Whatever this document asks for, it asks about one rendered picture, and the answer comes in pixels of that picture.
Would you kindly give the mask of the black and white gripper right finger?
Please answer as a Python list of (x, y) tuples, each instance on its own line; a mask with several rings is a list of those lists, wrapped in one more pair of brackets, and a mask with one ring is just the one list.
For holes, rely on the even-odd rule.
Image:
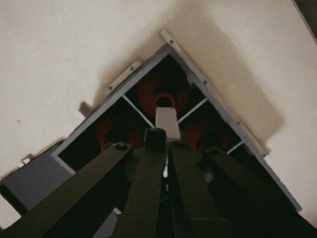
[(313, 225), (225, 151), (193, 152), (175, 108), (165, 111), (174, 238), (317, 238)]

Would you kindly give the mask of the dark grey rectangular tray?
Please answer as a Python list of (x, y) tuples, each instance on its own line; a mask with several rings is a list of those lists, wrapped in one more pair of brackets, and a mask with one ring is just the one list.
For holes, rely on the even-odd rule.
[[(51, 152), (62, 142), (63, 140), (59, 141), (5, 179), (0, 180), (0, 194), (21, 217), (72, 177), (72, 174), (51, 156)], [(112, 213), (92, 238), (112, 237), (116, 218), (118, 218), (118, 214), (114, 211)]]

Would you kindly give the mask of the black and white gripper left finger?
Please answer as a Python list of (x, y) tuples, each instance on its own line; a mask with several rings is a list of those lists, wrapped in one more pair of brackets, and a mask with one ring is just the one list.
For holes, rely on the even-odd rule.
[(92, 238), (130, 188), (111, 238), (158, 238), (166, 147), (166, 111), (157, 107), (156, 128), (145, 130), (142, 148), (112, 144), (0, 238)]

